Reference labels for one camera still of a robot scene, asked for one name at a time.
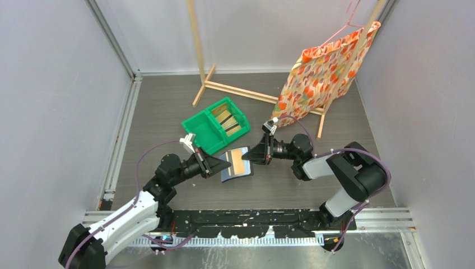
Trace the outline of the green plastic two-compartment bin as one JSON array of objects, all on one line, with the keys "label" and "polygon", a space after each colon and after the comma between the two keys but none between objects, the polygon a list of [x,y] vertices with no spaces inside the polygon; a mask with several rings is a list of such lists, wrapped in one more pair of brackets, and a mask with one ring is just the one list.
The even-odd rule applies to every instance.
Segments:
[{"label": "green plastic two-compartment bin", "polygon": [[[241,126],[241,130],[237,131],[230,137],[226,135],[225,129],[220,126],[211,113],[212,109],[224,103],[228,103],[230,112],[235,117],[237,123]],[[228,97],[221,99],[198,112],[196,115],[184,120],[181,125],[187,133],[194,133],[196,135],[194,143],[210,155],[224,149],[251,130],[246,115]]]}]

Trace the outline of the gold striped card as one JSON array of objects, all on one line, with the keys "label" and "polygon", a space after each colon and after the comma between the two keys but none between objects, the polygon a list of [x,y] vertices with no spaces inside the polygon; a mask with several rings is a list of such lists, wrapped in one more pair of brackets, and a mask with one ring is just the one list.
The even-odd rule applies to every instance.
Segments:
[{"label": "gold striped card", "polygon": [[211,113],[223,129],[229,129],[237,124],[235,117],[229,110],[228,103],[221,104],[212,109]]},{"label": "gold striped card", "polygon": [[242,159],[242,156],[249,149],[249,147],[241,147],[226,152],[226,160],[231,163],[231,167],[228,168],[228,174],[231,178],[247,177],[253,174],[251,162]]}]

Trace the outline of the gold card with stripe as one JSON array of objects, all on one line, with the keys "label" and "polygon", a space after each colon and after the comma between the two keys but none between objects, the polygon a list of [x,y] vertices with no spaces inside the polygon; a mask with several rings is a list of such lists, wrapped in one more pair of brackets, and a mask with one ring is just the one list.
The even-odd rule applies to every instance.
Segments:
[{"label": "gold card with stripe", "polygon": [[225,132],[226,132],[226,135],[230,137],[239,130],[241,130],[241,126],[236,123],[234,125],[229,126],[227,129],[225,129]]}]

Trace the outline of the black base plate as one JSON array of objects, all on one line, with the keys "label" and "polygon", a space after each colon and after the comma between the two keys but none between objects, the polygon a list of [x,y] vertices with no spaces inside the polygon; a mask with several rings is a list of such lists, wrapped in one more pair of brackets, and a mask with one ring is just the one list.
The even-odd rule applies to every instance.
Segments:
[{"label": "black base plate", "polygon": [[161,221],[155,232],[172,232],[180,237],[230,239],[262,238],[273,231],[278,239],[314,237],[318,231],[356,230],[345,213],[333,223],[323,223],[319,211],[311,209],[267,210],[174,210]]}]

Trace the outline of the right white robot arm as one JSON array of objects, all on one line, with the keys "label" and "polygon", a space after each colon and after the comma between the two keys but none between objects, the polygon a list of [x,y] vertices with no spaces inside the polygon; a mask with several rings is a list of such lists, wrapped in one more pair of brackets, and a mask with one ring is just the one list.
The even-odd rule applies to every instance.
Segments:
[{"label": "right white robot arm", "polygon": [[302,133],[296,134],[290,143],[264,134],[243,159],[259,165],[268,165],[272,159],[292,160],[294,176],[303,181],[334,175],[341,188],[317,213],[320,224],[327,230],[339,226],[343,214],[375,195],[389,177],[386,169],[359,143],[352,142],[340,152],[314,156],[310,138]]}]

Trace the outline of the floral orange cloth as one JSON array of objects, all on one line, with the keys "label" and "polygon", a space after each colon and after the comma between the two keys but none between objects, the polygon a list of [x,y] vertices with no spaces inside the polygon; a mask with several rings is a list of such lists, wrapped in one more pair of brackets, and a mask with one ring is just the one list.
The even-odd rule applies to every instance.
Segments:
[{"label": "floral orange cloth", "polygon": [[356,44],[362,36],[363,29],[324,46],[303,50],[283,85],[271,117],[291,115],[301,119],[312,109],[323,107],[335,90],[334,87],[343,69],[350,63],[351,54],[355,52],[356,59],[351,63],[342,86],[337,89],[336,97],[344,96],[355,79],[380,26],[381,23],[378,21],[372,23],[359,48]]}]

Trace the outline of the aluminium corner frame post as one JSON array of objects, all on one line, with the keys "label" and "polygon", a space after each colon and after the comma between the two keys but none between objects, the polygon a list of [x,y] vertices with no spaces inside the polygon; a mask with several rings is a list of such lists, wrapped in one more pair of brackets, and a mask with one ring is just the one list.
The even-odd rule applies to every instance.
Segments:
[{"label": "aluminium corner frame post", "polygon": [[118,39],[113,33],[113,29],[110,27],[110,24],[107,22],[106,17],[104,16],[103,11],[101,10],[99,4],[95,0],[85,0],[85,3],[88,5],[89,9],[95,20],[97,21],[100,29],[102,30],[103,34],[105,35],[109,45],[111,46],[112,50],[118,57],[121,65],[125,69],[126,73],[132,80],[137,78],[137,74],[139,71],[136,71],[132,68],[129,60],[127,59],[124,50],[120,46]]}]

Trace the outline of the black leather card holder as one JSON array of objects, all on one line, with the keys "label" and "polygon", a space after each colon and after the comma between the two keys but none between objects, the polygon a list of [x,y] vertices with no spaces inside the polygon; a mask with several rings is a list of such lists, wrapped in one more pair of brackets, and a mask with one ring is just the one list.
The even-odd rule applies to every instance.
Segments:
[{"label": "black leather card holder", "polygon": [[249,160],[244,160],[243,155],[245,155],[250,150],[249,146],[239,147],[231,150],[227,150],[222,155],[220,159],[227,161],[231,166],[225,170],[221,171],[221,182],[228,182],[232,179],[250,177],[254,175],[253,163]]}]

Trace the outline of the slotted metal rail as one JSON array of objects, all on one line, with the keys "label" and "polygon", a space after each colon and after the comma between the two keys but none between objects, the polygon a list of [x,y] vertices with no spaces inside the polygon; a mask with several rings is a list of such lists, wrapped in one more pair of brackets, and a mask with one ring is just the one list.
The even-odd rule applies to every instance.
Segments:
[{"label": "slotted metal rail", "polygon": [[[185,238],[178,236],[164,235],[165,239],[171,239],[170,243],[164,245],[176,246],[183,242]],[[277,238],[274,234],[253,238],[238,238],[237,235],[231,238],[224,238],[218,235],[216,238],[191,238],[184,247],[285,247],[285,246],[324,246],[324,237],[322,234],[313,235],[305,238],[290,238],[287,235],[283,238]],[[145,237],[140,237],[128,247],[159,247],[154,242]]]}]

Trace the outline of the wooden drying rack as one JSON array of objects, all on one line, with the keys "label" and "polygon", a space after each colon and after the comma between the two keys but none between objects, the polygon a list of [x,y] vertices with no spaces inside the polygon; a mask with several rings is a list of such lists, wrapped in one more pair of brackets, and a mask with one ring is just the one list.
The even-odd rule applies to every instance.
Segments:
[{"label": "wooden drying rack", "polygon": [[[359,38],[358,42],[356,43],[356,47],[360,48],[363,46],[364,39],[369,33],[371,29],[372,23],[379,17],[379,15],[382,13],[383,8],[385,5],[388,3],[388,1],[378,1],[377,4],[375,5],[366,25],[363,28],[362,31],[362,37]],[[202,46],[201,46],[201,40],[200,40],[200,35],[198,31],[198,22],[197,22],[197,17],[195,13],[195,7],[194,7],[194,2],[193,1],[186,1],[187,5],[187,10],[188,10],[188,17],[189,17],[189,22],[192,30],[192,36],[193,36],[193,42],[195,46],[195,54],[197,56],[197,62],[198,62],[198,69],[199,69],[199,76],[201,79],[201,87],[198,90],[198,93],[196,94],[192,106],[197,107],[201,97],[203,96],[203,93],[205,89],[213,89],[213,90],[218,90],[222,92],[226,92],[229,94],[234,94],[234,95],[239,95],[243,96],[245,98],[253,99],[253,100],[259,100],[263,101],[265,103],[270,103],[270,104],[277,104],[278,103],[278,98],[275,96],[270,96],[266,94],[261,94],[255,91],[250,91],[250,90],[245,90],[241,89],[238,87],[233,87],[230,85],[225,85],[225,84],[220,84],[217,82],[213,82],[211,80],[216,66],[213,64],[211,66],[211,69],[209,72],[205,72],[204,69],[204,60],[203,60],[203,54],[202,54]],[[337,84],[334,86],[332,90],[332,95],[328,98],[327,102],[321,107],[321,108],[315,108],[310,111],[311,114],[319,115],[320,116],[320,122],[319,122],[319,128],[316,134],[316,138],[321,138],[322,133],[323,133],[323,127],[324,127],[324,121],[325,121],[325,116],[333,102],[333,100],[337,96],[337,90],[343,85],[343,80],[346,78],[347,74],[350,71],[350,67],[353,63],[356,61],[357,54],[353,52],[350,55],[349,58],[349,63],[345,66],[345,68],[342,71],[342,74],[340,75],[340,78],[337,82]]]}]

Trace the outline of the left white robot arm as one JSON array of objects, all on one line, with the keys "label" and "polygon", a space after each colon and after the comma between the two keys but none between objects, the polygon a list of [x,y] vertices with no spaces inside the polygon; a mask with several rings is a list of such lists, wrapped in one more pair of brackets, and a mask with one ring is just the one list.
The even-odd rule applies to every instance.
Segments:
[{"label": "left white robot arm", "polygon": [[230,162],[200,147],[186,160],[176,154],[165,155],[134,199],[89,227],[74,226],[58,262],[64,268],[106,268],[135,239],[149,231],[165,232],[171,227],[173,211],[168,203],[176,195],[176,185],[198,175],[209,178],[229,167]]}]

